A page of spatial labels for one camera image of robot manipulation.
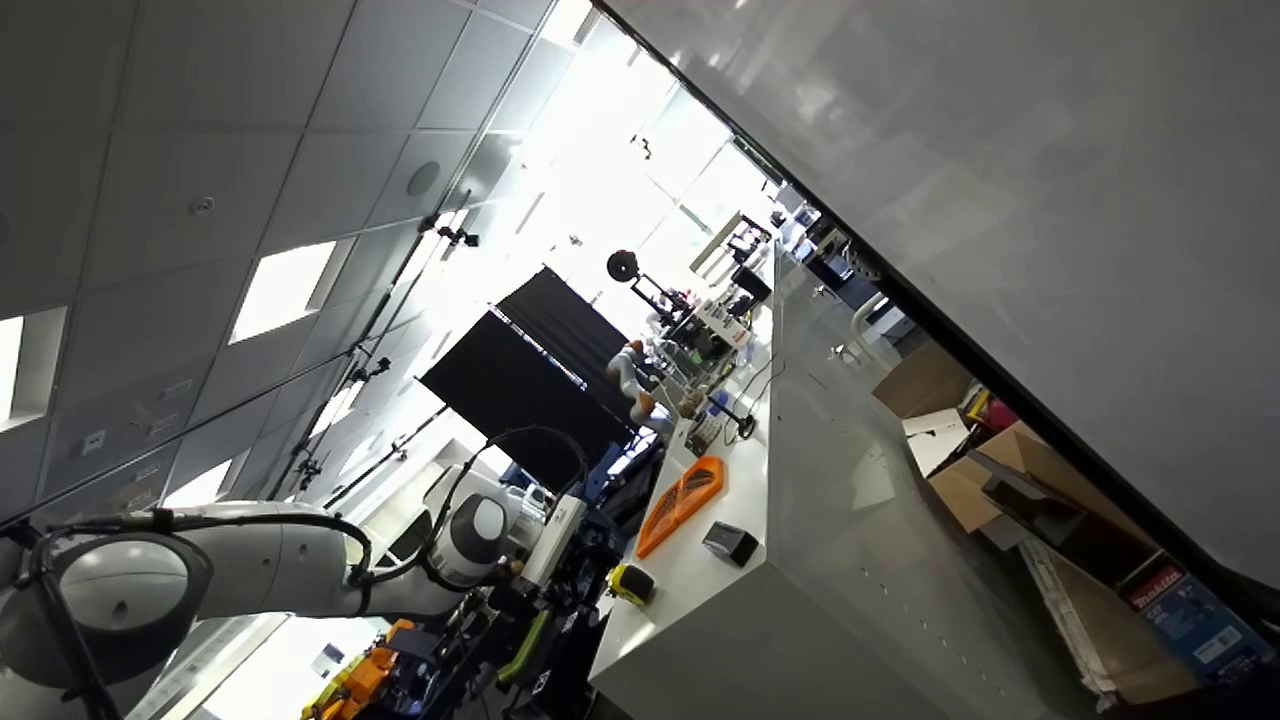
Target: white robotic arm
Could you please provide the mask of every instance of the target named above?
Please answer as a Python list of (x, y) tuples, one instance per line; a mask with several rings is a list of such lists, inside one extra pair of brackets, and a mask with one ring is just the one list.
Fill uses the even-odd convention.
[(467, 495), (392, 571), (371, 571), (361, 527), (288, 502), (53, 527), (27, 534), (15, 584), (0, 595), (0, 668), (47, 688), (56, 705), (80, 700), (94, 717), (122, 717), (137, 695), (126, 700), (116, 688), (150, 688), (193, 619), (449, 615), (494, 575), (505, 534), (509, 512), (490, 495)]

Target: robotic arm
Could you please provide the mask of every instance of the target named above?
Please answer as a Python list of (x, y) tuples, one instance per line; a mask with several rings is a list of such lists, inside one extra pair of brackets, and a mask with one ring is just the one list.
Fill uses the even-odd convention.
[(370, 534), (288, 502), (210, 502), (15, 532), (0, 595), (4, 680), (47, 688), (47, 717), (122, 717), (193, 619), (244, 610), (449, 615), (505, 547), (501, 498), (467, 495), (400, 569), (375, 571)]

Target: black monitor screen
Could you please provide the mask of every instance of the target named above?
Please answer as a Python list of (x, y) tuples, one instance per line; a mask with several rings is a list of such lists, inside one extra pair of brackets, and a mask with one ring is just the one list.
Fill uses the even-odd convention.
[(582, 459), (593, 469), (610, 443), (627, 435), (574, 371), (494, 312), (423, 384), (551, 491), (582, 478)]

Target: ceiling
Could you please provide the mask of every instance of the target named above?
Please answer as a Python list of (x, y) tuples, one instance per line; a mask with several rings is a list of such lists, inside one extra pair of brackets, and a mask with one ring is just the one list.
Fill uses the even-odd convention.
[[(547, 8), (4, 0), (0, 316), (70, 324), (47, 417), (0, 432), (0, 519), (151, 502), (228, 457), (232, 495), (271, 486), (420, 215), (563, 81)], [(228, 344), (258, 258), (311, 240), (354, 240), (324, 307)]]

